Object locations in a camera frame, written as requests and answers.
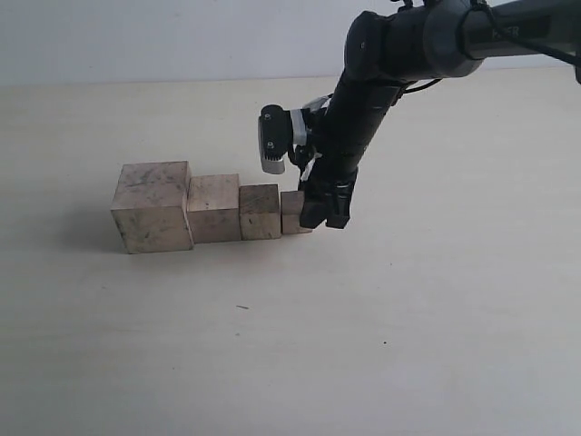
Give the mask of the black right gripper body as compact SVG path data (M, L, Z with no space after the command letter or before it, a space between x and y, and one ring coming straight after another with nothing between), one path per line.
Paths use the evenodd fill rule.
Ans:
M321 200L334 183L345 183L390 107L403 95L398 81L339 81L326 106L301 109L309 147L320 156L309 178L300 184L307 200Z

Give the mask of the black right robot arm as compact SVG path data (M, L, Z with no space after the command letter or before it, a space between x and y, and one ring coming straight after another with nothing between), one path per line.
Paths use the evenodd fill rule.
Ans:
M300 155L300 225L346 226L359 161L415 83L468 76L488 58L535 54L580 66L579 2L407 1L393 15L361 13L329 104L311 120L310 150Z

